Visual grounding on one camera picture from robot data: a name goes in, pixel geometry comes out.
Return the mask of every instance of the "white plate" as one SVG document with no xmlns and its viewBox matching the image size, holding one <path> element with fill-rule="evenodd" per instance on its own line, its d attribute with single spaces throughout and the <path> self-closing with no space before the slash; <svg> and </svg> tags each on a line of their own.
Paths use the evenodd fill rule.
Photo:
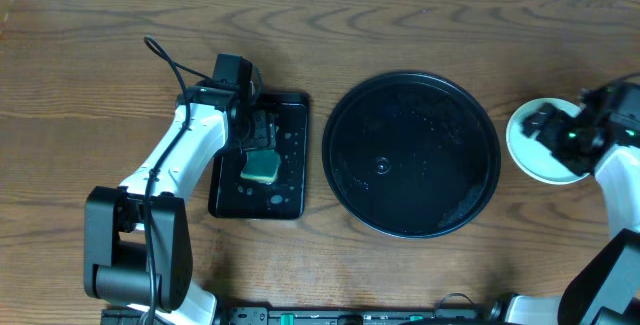
<svg viewBox="0 0 640 325">
<path fill-rule="evenodd" d="M 589 174 L 575 175 L 551 156 L 551 151 L 534 137 L 528 138 L 522 134 L 522 121 L 544 103 L 550 103 L 573 117 L 580 112 L 577 105 L 555 98 L 535 99 L 520 106 L 507 124 L 507 148 L 513 161 L 529 176 L 547 184 L 565 185 L 584 179 Z"/>
</svg>

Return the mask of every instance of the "black plate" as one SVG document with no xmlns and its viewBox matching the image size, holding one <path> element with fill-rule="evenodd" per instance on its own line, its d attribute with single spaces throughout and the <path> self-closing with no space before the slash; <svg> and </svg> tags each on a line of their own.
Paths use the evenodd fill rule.
<svg viewBox="0 0 640 325">
<path fill-rule="evenodd" d="M 297 219 L 304 211 L 309 98 L 301 93 L 263 93 L 256 108 L 275 115 L 278 178 L 271 185 L 241 178 L 246 153 L 215 158 L 209 213 L 218 218 Z"/>
<path fill-rule="evenodd" d="M 351 90 L 322 141 L 324 171 L 342 205 L 383 233 L 452 232 L 485 207 L 500 145 L 480 104 L 451 81 L 391 73 Z"/>
</svg>

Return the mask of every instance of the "green sponge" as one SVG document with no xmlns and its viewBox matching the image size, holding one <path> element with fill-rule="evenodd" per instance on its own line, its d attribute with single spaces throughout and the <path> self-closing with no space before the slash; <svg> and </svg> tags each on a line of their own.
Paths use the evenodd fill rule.
<svg viewBox="0 0 640 325">
<path fill-rule="evenodd" d="M 280 155 L 275 150 L 258 150 L 247 152 L 247 164 L 240 172 L 240 177 L 271 185 L 278 179 Z"/>
</svg>

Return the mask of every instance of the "black circular pan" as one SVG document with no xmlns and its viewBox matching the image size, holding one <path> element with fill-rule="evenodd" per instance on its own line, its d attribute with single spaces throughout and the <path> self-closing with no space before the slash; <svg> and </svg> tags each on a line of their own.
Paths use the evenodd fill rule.
<svg viewBox="0 0 640 325">
<path fill-rule="evenodd" d="M 342 205 L 370 227 L 406 238 L 450 233 L 485 207 L 500 145 L 480 104 L 426 73 L 381 75 L 329 117 L 324 171 Z"/>
</svg>

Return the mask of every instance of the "wood grain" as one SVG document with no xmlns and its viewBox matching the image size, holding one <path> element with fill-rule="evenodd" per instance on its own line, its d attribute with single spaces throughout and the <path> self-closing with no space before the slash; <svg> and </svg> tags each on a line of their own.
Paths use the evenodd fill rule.
<svg viewBox="0 0 640 325">
<path fill-rule="evenodd" d="M 97 323 L 82 289 L 83 206 L 116 186 L 169 125 L 178 85 L 142 44 L 152 34 L 203 72 L 219 52 L 260 67 L 269 90 L 312 98 L 307 208 L 294 222 L 220 220 L 210 169 L 188 208 L 194 277 L 273 306 L 429 307 L 450 292 L 559 295 L 607 242 L 592 179 L 538 183 L 504 144 L 527 100 L 575 100 L 640 67 L 640 0 L 14 0 L 0 42 L 0 321 Z M 500 135 L 486 209 L 442 238 L 370 230 L 338 203 L 320 144 L 353 86 L 390 70 L 468 90 Z"/>
</svg>

